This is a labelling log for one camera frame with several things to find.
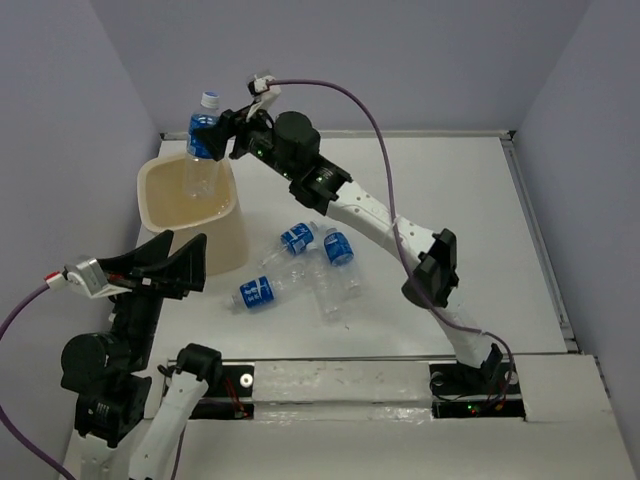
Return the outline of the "clear bottle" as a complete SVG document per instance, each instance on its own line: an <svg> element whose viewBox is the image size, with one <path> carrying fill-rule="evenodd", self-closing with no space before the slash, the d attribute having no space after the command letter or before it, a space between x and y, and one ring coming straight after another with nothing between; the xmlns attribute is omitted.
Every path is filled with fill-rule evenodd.
<svg viewBox="0 0 640 480"><path fill-rule="evenodd" d="M325 254L315 242L306 247L306 260L309 279L322 319L327 323L338 322L340 312L331 272Z"/></svg>

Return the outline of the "beige plastic bin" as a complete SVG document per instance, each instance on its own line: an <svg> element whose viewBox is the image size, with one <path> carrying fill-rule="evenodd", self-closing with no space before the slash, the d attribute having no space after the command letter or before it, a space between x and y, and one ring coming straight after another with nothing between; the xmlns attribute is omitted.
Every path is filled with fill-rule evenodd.
<svg viewBox="0 0 640 480"><path fill-rule="evenodd" d="M249 241L230 162L218 163L214 194L202 197L185 192L186 165L185 155L179 153L156 157L141 167L137 199L142 226L151 235L173 231L172 252L195 235L205 234L209 276L244 266Z"/></svg>

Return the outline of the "blue label bottle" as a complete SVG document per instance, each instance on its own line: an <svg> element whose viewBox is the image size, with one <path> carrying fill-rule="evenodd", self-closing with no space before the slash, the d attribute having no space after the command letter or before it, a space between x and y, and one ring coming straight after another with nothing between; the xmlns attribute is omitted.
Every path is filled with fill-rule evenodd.
<svg viewBox="0 0 640 480"><path fill-rule="evenodd" d="M257 312L291 300L304 288L302 271L270 272L235 289L228 299L228 307L234 313Z"/></svg>
<svg viewBox="0 0 640 480"><path fill-rule="evenodd" d="M285 230L261 255L258 266L273 269L283 266L299 256L318 232L314 221L300 222Z"/></svg>
<svg viewBox="0 0 640 480"><path fill-rule="evenodd" d="M219 95L205 91L198 108L189 119L183 183L185 193L192 198L208 197L215 193L218 163L194 132L214 126L219 119L218 111Z"/></svg>
<svg viewBox="0 0 640 480"><path fill-rule="evenodd" d="M347 237L335 227L325 230L323 246L346 298L356 298L362 292L361 278L355 254Z"/></svg>

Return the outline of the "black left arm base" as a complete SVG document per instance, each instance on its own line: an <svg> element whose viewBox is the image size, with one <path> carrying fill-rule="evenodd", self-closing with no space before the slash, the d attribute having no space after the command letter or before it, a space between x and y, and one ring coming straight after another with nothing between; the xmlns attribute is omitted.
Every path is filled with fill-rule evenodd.
<svg viewBox="0 0 640 480"><path fill-rule="evenodd" d="M226 365L216 350L189 346L157 370L165 379L158 414L180 424L190 419L248 420L253 417L254 367Z"/></svg>

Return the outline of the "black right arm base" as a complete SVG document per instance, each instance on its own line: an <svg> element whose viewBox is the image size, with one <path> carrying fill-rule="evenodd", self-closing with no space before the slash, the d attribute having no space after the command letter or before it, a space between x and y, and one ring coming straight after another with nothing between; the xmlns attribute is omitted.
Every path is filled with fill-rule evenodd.
<svg viewBox="0 0 640 480"><path fill-rule="evenodd" d="M429 365L431 413L435 419L526 417L517 370L499 365L494 379L465 379L457 363Z"/></svg>

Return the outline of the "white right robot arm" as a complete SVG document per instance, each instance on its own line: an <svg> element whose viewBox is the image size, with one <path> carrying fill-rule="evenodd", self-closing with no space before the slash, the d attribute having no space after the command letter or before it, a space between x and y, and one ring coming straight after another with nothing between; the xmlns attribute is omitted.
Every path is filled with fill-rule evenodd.
<svg viewBox="0 0 640 480"><path fill-rule="evenodd" d="M455 381L482 392L499 380L504 349L464 314L457 290L457 238L420 227L369 195L351 175L320 153L320 133L299 112L271 118L263 109L227 110L193 134L216 161L250 154L280 174L304 207L361 233L408 268L401 288L429 310L452 345Z"/></svg>

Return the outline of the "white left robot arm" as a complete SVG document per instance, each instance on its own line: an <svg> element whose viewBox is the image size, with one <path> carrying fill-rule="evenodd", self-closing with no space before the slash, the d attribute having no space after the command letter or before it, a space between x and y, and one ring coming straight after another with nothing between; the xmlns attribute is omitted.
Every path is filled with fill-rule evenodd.
<svg viewBox="0 0 640 480"><path fill-rule="evenodd" d="M188 344L169 371L170 386L152 424L140 445L133 444L152 386L141 373L163 303L201 292L206 282L206 235L178 250L171 248L173 238L165 230L128 253L84 257L62 271L73 291L113 303L109 330L75 336L61 354L61 386L77 395L74 429L83 479L161 478L195 406L220 386L221 353Z"/></svg>

